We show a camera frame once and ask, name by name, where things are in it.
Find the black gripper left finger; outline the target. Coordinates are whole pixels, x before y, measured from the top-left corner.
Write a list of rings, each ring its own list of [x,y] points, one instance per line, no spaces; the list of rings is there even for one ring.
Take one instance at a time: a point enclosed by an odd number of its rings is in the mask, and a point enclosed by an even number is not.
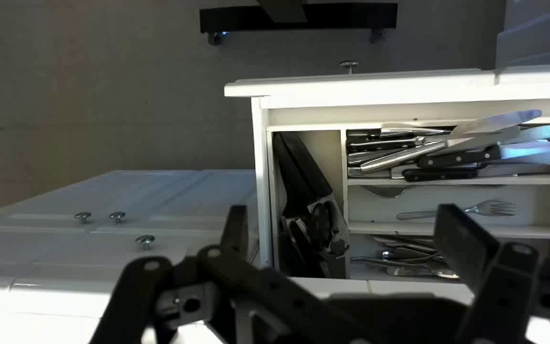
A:
[[[247,208],[230,208],[222,240],[173,263],[133,259],[121,273],[90,344],[173,344],[205,322],[224,344],[350,344],[346,313],[293,279],[245,259]]]

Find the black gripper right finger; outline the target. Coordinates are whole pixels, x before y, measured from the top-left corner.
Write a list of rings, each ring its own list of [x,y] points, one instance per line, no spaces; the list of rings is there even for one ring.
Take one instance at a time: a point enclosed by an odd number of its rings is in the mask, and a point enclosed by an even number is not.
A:
[[[550,321],[550,258],[520,240],[499,240],[457,204],[440,204],[434,244],[474,292],[457,344],[534,344],[534,317]]]

